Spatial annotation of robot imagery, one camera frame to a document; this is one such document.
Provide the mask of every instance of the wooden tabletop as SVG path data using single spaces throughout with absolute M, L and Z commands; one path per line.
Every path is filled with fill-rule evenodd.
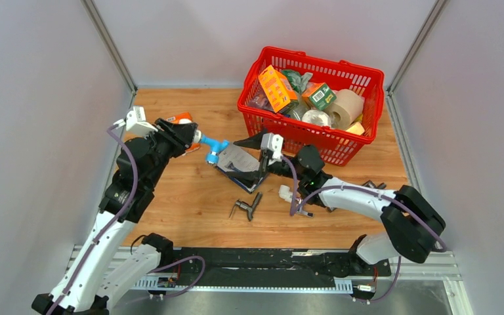
M 236 108 L 239 89 L 141 89 L 135 105 L 143 106 L 146 118 L 171 117 L 190 112 L 199 129 L 208 137 L 229 141 L 248 137 Z M 362 234 L 383 231 L 381 223 L 338 209 L 328 213 L 321 207 L 306 209 L 314 218 L 289 216 L 289 206 L 279 198 L 279 186 L 292 186 L 288 178 L 270 175 L 258 188 L 262 201 L 249 222 L 246 212 L 229 212 L 238 199 L 252 203 L 248 194 L 219 171 L 205 163 L 208 148 L 172 159 L 156 186 L 155 199 L 134 231 L 130 243 L 141 234 L 155 232 L 185 247 L 291 247 L 349 248 Z M 379 121 L 377 138 L 364 146 L 348 165 L 326 165 L 326 173 L 361 184 L 372 180 L 398 189 L 407 183 L 387 111 Z

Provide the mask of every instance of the orange packaging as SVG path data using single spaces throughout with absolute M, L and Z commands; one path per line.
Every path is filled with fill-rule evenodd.
M 274 112 L 285 112 L 286 110 L 283 110 L 285 107 L 291 109 L 299 103 L 287 77 L 275 70 L 273 66 L 269 65 L 265 68 L 258 75 L 258 80 Z
M 193 122 L 192 116 L 188 112 L 182 113 L 179 115 L 174 115 L 173 117 L 169 117 L 166 119 L 166 121 L 168 121 L 169 123 L 191 123 L 191 122 Z M 200 143 L 193 143 L 188 149 L 186 149 L 186 153 L 196 151 L 199 148 L 200 148 Z

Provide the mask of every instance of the yellow box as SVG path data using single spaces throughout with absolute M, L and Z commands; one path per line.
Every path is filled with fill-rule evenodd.
M 299 99 L 287 78 L 275 70 L 273 66 L 269 65 L 262 71 L 258 75 L 258 81 L 260 81 L 274 112 L 285 112 L 299 103 Z

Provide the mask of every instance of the blue object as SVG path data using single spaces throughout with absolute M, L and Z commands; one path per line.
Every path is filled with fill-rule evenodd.
M 215 139 L 206 137 L 204 134 L 202 134 L 199 142 L 209 146 L 209 153 L 205 156 L 205 161 L 212 165 L 217 165 L 217 162 L 219 161 L 219 154 L 225 150 L 227 146 L 229 146 L 229 142 L 227 140 L 219 142 Z

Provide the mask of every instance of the red basket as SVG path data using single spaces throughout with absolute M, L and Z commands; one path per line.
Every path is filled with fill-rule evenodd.
M 248 107 L 258 89 L 258 74 L 267 66 L 277 70 L 292 69 L 312 72 L 311 82 L 325 82 L 334 90 L 350 89 L 363 96 L 362 126 L 366 130 L 362 136 L 330 127 L 319 127 L 302 121 L 287 118 L 266 110 Z M 282 135 L 285 139 L 283 149 L 293 154 L 304 145 L 313 144 L 320 151 L 325 162 L 344 166 L 365 145 L 375 139 L 377 122 L 383 110 L 383 72 L 380 70 L 351 64 L 341 60 L 328 61 L 307 56 L 302 51 L 288 51 L 276 47 L 265 47 L 248 71 L 244 88 L 238 99 L 238 110 L 244 116 L 248 135 L 252 136 L 263 128 L 271 133 Z

